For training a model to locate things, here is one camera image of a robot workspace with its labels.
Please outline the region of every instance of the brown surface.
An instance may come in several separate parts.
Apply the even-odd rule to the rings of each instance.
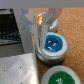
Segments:
[[[34,13],[47,11],[47,9],[31,10]],[[58,33],[65,37],[69,45],[63,65],[74,70],[84,84],[84,8],[63,8],[58,22]],[[37,66],[39,80],[41,81],[48,67],[38,59]]]

